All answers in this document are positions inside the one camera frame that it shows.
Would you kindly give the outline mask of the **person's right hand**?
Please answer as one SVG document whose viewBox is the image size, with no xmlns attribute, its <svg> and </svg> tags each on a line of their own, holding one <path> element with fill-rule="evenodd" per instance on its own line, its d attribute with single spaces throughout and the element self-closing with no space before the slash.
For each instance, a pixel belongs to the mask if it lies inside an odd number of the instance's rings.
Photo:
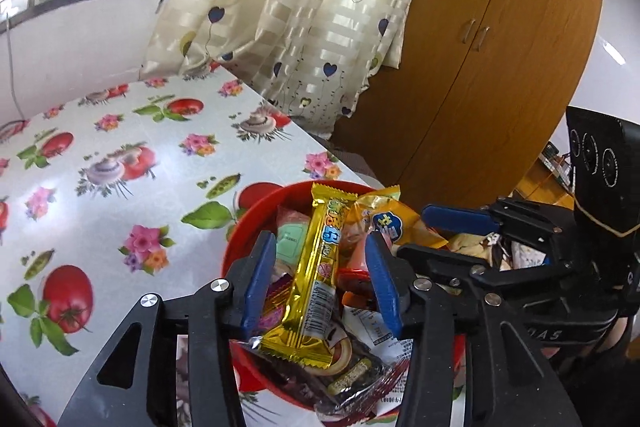
<svg viewBox="0 0 640 427">
<path fill-rule="evenodd" d="M 629 338 L 632 328 L 634 327 L 633 317 L 622 317 L 618 319 L 614 326 L 608 331 L 608 335 L 602 337 L 594 345 L 589 345 L 581 348 L 557 348 L 557 347 L 544 347 L 541 349 L 541 353 L 547 358 L 551 359 L 560 352 L 561 355 L 567 355 L 568 357 L 589 357 L 593 353 L 605 352 L 615 348 L 618 345 L 622 345 L 624 348 L 628 346 Z"/>
</svg>

